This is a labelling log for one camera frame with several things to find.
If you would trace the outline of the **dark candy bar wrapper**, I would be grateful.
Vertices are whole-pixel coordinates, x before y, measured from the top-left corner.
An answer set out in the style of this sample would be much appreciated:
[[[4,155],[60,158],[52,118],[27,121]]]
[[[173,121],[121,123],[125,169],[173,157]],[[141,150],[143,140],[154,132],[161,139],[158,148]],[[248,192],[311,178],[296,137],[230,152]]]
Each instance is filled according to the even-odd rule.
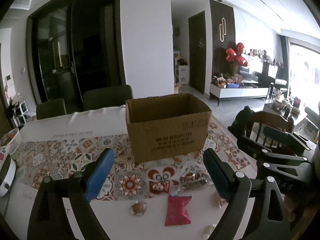
[[[208,181],[206,179],[187,181],[182,185],[182,189],[184,191],[194,190],[206,185],[207,183]]]

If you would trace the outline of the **white plastic basket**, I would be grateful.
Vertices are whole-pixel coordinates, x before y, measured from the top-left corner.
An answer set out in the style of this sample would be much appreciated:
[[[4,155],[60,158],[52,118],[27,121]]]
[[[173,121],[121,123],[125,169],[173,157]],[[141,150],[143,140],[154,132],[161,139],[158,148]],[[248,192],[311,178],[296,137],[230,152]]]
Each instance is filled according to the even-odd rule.
[[[20,134],[20,130],[15,128],[11,130],[9,133],[6,133],[1,138],[1,147],[4,146],[7,150],[8,155],[14,154],[19,148],[22,142],[22,137]]]

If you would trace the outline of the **dark garment on chair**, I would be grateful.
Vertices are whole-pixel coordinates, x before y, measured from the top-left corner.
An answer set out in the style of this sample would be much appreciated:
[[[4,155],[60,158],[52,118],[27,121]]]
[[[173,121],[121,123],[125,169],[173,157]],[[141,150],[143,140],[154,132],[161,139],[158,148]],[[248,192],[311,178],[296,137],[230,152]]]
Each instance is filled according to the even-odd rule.
[[[248,136],[253,127],[253,115],[254,111],[248,106],[245,106],[235,117],[231,126],[227,129],[236,137],[236,139],[242,136]]]

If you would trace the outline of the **beige crinkled snack bag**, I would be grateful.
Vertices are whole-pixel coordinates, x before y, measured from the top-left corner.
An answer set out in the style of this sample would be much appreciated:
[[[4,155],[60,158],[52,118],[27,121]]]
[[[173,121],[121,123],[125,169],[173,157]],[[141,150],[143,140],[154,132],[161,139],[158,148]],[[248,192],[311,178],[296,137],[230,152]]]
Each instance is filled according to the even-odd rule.
[[[223,207],[227,204],[227,201],[224,198],[221,198],[217,191],[213,194],[213,206],[214,207]]]

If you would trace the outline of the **dark chair far right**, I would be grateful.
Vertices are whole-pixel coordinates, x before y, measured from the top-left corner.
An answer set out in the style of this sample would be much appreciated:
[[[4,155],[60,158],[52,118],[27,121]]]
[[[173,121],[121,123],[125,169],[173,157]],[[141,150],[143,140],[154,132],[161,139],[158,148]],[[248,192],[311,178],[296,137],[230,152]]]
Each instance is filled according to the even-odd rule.
[[[119,107],[125,105],[129,99],[133,99],[133,92],[130,85],[94,89],[84,94],[84,110]]]

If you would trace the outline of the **dark hallway door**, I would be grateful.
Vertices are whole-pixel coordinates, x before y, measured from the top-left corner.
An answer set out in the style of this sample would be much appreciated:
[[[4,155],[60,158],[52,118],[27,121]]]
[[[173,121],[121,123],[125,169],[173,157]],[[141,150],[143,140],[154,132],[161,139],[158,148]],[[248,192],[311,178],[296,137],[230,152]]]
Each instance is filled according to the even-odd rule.
[[[206,78],[206,19],[205,12],[188,18],[189,27],[189,85],[204,93]]]

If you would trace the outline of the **patterned table runner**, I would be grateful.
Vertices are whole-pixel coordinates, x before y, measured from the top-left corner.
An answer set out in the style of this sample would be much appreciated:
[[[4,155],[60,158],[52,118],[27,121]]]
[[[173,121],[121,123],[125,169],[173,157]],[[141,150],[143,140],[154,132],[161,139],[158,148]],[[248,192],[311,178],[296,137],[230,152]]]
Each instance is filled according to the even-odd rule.
[[[99,200],[154,198],[159,184],[176,187],[184,176],[205,173],[203,150],[167,159],[137,163],[126,132],[93,128],[57,128],[36,122],[21,130],[22,142],[13,158],[19,182],[38,189],[45,176],[55,180],[83,171],[104,149],[114,151],[113,166],[98,194]]]

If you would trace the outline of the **floral tissue box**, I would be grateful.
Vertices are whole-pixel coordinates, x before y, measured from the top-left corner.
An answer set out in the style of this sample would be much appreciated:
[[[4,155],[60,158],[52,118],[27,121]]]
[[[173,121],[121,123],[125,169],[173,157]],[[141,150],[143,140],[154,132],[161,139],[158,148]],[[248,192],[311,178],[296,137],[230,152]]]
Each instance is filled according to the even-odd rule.
[[[5,162],[7,156],[8,156],[7,150],[4,146],[2,146],[0,150],[0,162],[1,163]]]

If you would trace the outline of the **dark glass sliding door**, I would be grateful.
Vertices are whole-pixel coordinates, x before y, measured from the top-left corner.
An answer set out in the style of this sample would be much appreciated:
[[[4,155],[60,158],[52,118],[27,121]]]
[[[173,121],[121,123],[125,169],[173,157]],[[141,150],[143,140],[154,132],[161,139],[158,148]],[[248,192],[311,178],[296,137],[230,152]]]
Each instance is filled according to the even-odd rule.
[[[95,89],[126,83],[120,0],[51,0],[27,19],[27,66],[36,104],[80,108]]]

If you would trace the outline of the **red cartoon snack packet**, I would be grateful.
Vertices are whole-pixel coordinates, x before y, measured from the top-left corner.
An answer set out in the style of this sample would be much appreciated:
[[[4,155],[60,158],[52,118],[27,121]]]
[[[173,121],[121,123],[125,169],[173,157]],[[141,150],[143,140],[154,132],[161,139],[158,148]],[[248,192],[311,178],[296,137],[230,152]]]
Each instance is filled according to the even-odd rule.
[[[170,191],[170,183],[167,182],[150,182],[150,191],[154,194],[156,193],[169,193]]]

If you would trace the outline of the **round brown pastry packet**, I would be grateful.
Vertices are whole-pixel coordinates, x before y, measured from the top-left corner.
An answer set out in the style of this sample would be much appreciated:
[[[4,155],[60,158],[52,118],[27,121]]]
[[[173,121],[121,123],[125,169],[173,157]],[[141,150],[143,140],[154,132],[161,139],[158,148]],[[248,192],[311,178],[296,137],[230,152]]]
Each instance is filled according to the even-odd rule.
[[[147,209],[147,203],[145,201],[136,201],[130,207],[130,213],[134,216],[143,216]]]

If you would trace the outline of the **red foil balloon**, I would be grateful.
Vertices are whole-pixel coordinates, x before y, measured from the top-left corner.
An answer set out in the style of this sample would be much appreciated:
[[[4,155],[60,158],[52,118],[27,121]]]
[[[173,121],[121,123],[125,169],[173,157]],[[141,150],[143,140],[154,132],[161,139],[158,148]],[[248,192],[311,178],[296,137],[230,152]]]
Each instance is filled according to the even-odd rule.
[[[240,66],[243,67],[247,67],[248,66],[248,62],[247,60],[242,56],[242,53],[244,51],[244,45],[239,42],[236,45],[236,50],[232,49],[232,48],[228,48],[226,49],[226,60],[228,62],[237,62]]]

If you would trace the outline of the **dark chair far left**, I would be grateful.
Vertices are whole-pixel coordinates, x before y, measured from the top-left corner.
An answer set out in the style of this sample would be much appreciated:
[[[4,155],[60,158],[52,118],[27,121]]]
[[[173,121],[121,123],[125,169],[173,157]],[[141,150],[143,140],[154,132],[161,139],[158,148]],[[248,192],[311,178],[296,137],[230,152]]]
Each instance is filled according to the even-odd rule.
[[[57,116],[66,115],[65,101],[63,99],[55,99],[36,107],[36,117],[37,120],[53,118]]]

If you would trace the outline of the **dark chair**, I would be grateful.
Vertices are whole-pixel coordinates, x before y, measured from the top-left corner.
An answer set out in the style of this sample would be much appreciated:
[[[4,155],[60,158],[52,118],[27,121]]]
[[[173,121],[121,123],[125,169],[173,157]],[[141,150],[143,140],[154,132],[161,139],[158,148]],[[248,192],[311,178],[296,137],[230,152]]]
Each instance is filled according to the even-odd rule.
[[[125,105],[129,99],[133,99],[133,92],[130,85],[94,89],[84,94],[84,110],[119,107]]]
[[[55,99],[36,107],[36,117],[37,120],[53,118],[57,116],[66,115],[65,101],[63,99]]]

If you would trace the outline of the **coffee table with items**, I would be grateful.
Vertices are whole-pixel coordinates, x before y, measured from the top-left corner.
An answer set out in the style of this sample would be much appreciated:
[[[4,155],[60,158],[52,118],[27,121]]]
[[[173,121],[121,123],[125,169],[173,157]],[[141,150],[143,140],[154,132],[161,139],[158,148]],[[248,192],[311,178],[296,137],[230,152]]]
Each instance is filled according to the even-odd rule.
[[[287,101],[274,102],[271,99],[266,100],[263,111],[275,115],[280,115],[284,119],[293,120],[293,130],[298,131],[304,124],[309,124],[312,129],[319,129],[319,116],[318,113],[309,107],[300,105],[299,108],[293,107],[293,105]]]

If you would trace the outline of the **white round cooker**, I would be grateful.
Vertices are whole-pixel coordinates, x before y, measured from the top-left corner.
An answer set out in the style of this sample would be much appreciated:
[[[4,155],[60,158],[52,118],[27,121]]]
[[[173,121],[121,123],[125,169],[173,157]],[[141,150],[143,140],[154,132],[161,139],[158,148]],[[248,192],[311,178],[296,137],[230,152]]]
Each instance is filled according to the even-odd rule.
[[[16,173],[16,162],[8,155],[0,171],[0,196],[3,197],[10,190]]]

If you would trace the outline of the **shiny wrapped candy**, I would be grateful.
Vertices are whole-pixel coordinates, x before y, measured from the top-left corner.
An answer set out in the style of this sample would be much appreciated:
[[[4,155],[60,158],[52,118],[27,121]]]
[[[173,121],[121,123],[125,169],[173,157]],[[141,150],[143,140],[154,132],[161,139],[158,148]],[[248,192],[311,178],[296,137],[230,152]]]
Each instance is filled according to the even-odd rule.
[[[195,181],[198,178],[199,175],[197,173],[189,172],[180,176],[180,182],[182,184],[191,183],[192,181]]]

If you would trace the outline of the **brown cardboard box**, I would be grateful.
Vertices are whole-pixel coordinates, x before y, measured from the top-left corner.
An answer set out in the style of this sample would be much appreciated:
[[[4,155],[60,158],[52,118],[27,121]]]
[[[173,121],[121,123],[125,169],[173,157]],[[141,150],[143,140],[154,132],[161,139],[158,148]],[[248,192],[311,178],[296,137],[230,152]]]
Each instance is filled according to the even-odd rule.
[[[202,149],[211,115],[211,109],[193,94],[127,100],[126,126],[135,162]]]

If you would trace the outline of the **white tv cabinet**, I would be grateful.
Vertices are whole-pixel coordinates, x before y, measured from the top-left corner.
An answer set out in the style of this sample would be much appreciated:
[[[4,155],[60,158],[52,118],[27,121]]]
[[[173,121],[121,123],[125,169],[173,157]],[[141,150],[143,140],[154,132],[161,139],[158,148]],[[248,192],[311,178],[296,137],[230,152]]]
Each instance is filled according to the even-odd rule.
[[[222,87],[210,84],[210,99],[217,100],[217,106],[221,101],[238,100],[238,99],[256,99],[267,98],[269,88],[263,87],[256,81],[242,81],[239,87]]]

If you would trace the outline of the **green candy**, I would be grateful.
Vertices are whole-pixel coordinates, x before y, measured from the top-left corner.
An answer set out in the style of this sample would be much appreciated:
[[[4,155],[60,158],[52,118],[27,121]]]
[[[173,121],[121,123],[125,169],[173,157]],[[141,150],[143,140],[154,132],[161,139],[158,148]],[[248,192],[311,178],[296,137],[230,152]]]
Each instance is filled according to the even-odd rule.
[[[202,240],[208,240],[215,228],[216,224],[210,224],[206,226],[202,233]]]

